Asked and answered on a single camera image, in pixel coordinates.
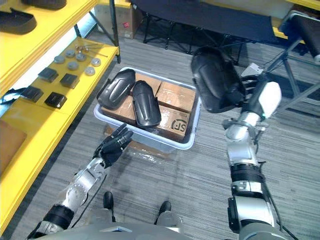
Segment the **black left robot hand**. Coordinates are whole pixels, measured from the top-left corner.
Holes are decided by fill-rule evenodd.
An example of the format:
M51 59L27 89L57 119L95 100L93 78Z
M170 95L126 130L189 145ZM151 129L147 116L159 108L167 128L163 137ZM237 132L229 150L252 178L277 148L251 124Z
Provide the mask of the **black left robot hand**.
M100 143L92 158L102 159L105 169L111 167L132 141L132 136L133 132L127 128L127 124L122 124Z

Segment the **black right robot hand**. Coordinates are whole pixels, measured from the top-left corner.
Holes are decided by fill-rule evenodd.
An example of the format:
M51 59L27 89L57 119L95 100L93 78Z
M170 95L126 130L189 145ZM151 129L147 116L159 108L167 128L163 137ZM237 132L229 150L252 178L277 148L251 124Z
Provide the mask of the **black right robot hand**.
M242 105L242 112L254 113L261 121L268 119L279 106L282 99L280 85L275 81L270 81L266 74L248 75L243 80L252 80L252 89L248 100Z

